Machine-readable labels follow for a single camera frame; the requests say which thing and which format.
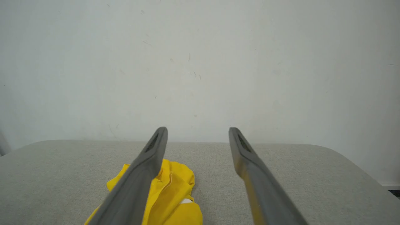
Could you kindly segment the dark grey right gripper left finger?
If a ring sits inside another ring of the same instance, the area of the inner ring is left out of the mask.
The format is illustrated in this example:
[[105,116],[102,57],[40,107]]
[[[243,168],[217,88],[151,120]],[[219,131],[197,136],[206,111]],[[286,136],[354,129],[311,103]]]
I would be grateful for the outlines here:
[[167,128],[157,128],[100,205],[90,225],[142,224],[151,182],[161,170],[167,141]]

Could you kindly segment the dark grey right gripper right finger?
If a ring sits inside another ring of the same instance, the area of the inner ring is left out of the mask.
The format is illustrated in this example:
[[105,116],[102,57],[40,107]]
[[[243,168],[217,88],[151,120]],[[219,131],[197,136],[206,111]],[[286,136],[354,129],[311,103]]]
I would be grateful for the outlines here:
[[234,168],[244,181],[254,224],[306,225],[304,216],[242,132],[230,127],[228,133]]

